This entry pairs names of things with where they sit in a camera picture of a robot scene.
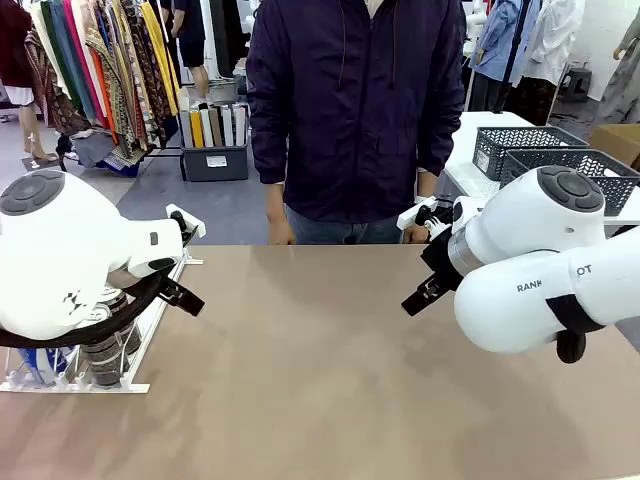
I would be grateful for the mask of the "person's right hand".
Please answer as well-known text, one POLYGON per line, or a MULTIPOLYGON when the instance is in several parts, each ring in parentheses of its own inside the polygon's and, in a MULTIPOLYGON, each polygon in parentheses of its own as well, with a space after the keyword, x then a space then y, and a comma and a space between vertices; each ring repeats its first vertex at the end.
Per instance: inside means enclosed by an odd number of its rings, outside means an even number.
POLYGON ((288 246, 296 243, 294 231, 284 210, 269 211, 267 221, 269 245, 288 246))

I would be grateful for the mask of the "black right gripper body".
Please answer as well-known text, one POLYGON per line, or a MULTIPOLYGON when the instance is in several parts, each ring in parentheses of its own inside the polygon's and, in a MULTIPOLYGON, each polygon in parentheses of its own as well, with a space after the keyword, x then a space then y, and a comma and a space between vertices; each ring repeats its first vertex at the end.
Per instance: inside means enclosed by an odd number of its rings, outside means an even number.
POLYGON ((432 272, 425 281, 429 291, 455 291, 463 280, 449 258, 448 244, 451 237, 450 230, 432 237, 421 254, 422 260, 432 272))

